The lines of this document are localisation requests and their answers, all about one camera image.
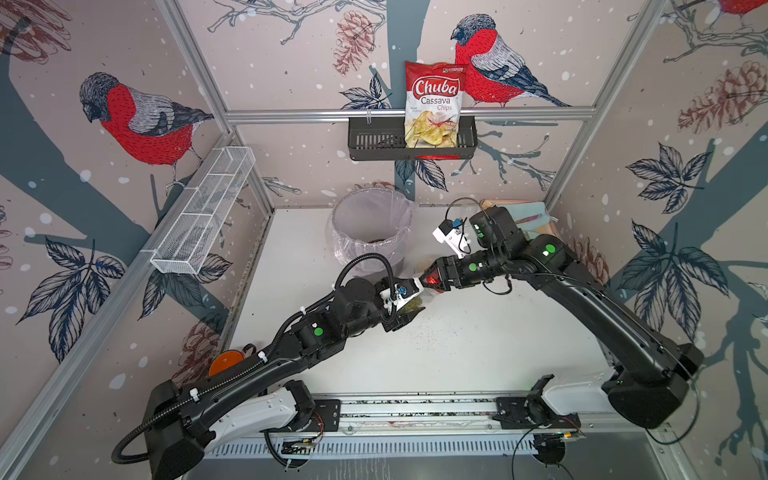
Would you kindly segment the jar with red lid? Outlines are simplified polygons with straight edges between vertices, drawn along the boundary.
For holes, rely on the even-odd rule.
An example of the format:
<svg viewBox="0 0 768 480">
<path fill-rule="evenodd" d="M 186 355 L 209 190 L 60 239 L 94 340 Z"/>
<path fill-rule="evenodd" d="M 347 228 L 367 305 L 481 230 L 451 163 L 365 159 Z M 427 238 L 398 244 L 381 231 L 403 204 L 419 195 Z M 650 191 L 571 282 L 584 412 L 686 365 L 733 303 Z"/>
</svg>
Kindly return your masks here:
<svg viewBox="0 0 768 480">
<path fill-rule="evenodd" d="M 423 293 L 407 303 L 401 310 L 397 311 L 399 315 L 406 315 L 411 312 L 416 312 L 422 308 L 426 308 L 434 299 L 436 299 L 442 293 L 437 293 L 432 290 L 424 289 Z"/>
</svg>

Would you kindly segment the red jar lid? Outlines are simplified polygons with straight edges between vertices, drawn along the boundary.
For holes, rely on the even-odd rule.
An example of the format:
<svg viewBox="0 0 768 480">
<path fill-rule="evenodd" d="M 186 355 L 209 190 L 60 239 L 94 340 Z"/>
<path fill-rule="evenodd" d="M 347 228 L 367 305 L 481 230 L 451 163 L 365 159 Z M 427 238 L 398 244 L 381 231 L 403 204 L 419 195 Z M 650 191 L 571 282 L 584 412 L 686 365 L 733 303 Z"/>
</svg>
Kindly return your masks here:
<svg viewBox="0 0 768 480">
<path fill-rule="evenodd" d="M 419 281 L 424 289 L 443 293 L 447 287 L 437 267 L 430 267 L 420 277 Z"/>
</svg>

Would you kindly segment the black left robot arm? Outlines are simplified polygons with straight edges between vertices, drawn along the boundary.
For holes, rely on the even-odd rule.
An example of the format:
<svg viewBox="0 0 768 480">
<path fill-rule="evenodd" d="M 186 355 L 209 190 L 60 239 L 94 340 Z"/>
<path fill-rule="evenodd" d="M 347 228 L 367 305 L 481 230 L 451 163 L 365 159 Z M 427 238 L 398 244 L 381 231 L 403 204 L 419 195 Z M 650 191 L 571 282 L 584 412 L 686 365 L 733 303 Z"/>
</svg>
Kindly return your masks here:
<svg viewBox="0 0 768 480">
<path fill-rule="evenodd" d="M 396 331 L 410 323 L 415 315 L 402 307 L 438 285 L 438 277 L 399 279 L 384 256 L 369 257 L 385 268 L 378 283 L 349 278 L 352 268 L 345 266 L 332 291 L 291 315 L 262 350 L 203 380 L 155 387 L 143 422 L 117 443 L 112 462 L 148 462 L 152 478 L 176 479 L 204 458 L 218 436 L 214 424 L 239 405 L 341 352 L 350 337 L 377 325 Z"/>
</svg>

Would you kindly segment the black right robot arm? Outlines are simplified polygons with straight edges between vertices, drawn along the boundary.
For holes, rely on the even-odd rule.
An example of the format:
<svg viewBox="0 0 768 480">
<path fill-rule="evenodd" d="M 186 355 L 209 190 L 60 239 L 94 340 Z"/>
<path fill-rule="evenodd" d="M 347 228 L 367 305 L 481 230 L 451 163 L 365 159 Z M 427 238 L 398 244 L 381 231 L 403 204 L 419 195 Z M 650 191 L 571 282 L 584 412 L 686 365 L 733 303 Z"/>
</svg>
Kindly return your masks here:
<svg viewBox="0 0 768 480">
<path fill-rule="evenodd" d="M 445 217 L 434 231 L 453 255 L 435 260 L 421 279 L 448 292 L 485 285 L 498 277 L 527 282 L 563 306 L 613 359 L 610 370 L 584 380 L 541 377 L 526 407 L 532 422 L 611 410 L 648 433 L 660 428 L 699 389 L 694 375 L 703 361 L 693 344 L 677 344 L 646 325 L 590 273 L 558 237 L 527 237 L 499 206 L 465 219 Z"/>
</svg>

